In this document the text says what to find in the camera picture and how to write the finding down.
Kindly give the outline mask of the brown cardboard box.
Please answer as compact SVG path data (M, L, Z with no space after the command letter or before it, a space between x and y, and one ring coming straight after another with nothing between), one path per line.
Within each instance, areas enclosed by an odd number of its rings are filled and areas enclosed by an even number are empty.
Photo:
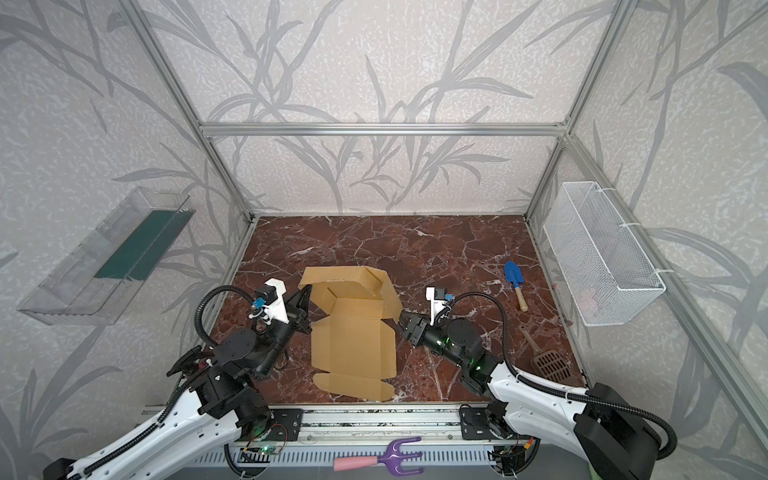
M314 384L334 395L389 401L397 375L395 330L403 306L386 271L368 266L314 266L301 287L325 317L311 326Z

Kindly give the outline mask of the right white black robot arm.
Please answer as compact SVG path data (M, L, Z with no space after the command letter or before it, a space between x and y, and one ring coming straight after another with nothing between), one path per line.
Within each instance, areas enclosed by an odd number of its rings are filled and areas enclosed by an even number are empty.
M629 405L614 389L589 389L546 380L514 366L508 353L483 346L473 322L453 307L469 293L445 295L427 314L402 311L398 325L415 347L451 361L461 384L488 398L485 415L500 438L527 435L586 460L602 479L648 479L678 446L663 418Z

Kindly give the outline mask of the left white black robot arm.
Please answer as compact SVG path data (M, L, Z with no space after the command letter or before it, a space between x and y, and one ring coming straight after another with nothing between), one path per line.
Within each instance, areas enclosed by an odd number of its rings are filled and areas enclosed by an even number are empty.
M248 303L250 324L216 341L202 320L208 304L223 293ZM278 279L253 293L234 285L209 291L193 317L202 342L169 370L182 378L162 410L89 456L52 462L44 478L161 479L212 448L267 432L274 416L256 384L270 377L295 333L310 333L311 293L305 285L289 294Z

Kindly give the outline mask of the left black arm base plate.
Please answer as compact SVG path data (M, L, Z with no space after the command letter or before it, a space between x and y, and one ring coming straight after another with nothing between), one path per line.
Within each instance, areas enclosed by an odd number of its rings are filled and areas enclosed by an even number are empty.
M241 441L295 442L298 440L304 411L300 408L271 410L272 417L263 424L246 430Z

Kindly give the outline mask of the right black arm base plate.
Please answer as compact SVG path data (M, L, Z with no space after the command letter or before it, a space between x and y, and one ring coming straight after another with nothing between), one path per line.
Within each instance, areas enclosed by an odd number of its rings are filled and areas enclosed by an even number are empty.
M458 408L463 440L493 440L505 444L537 445L540 440L516 432L505 420L506 403L493 401L487 405L461 404Z

